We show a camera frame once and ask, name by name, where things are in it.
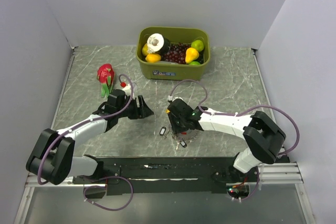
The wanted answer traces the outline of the large silver toothed keyring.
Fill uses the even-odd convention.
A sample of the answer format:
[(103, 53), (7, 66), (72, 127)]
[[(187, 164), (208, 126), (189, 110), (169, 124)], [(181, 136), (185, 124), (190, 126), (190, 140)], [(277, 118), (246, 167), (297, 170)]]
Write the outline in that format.
[(198, 130), (187, 130), (184, 131), (182, 133), (172, 133), (172, 136), (174, 139), (176, 139), (177, 141), (190, 141), (194, 138), (197, 137), (199, 131)]

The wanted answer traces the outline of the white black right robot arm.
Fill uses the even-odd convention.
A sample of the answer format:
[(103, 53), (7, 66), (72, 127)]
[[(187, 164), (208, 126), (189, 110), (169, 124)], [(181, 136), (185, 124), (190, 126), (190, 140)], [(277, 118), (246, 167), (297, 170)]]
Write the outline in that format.
[(252, 115), (223, 115), (208, 107), (192, 108), (181, 98), (168, 98), (167, 114), (174, 134), (215, 131), (245, 140), (247, 148), (238, 153), (229, 169), (235, 181), (243, 180), (259, 164), (274, 164), (286, 139), (284, 131), (263, 111)]

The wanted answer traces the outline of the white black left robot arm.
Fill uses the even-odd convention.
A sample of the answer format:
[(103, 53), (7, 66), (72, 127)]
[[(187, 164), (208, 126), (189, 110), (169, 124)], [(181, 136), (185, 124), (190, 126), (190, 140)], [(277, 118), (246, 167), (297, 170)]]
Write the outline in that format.
[(143, 96), (116, 89), (109, 94), (87, 119), (61, 130), (45, 129), (41, 132), (26, 163), (26, 169), (37, 176), (40, 185), (59, 185), (67, 177), (86, 177), (98, 183), (106, 175), (104, 164), (96, 157), (75, 157), (75, 147), (108, 132), (120, 118), (145, 119), (154, 114)]

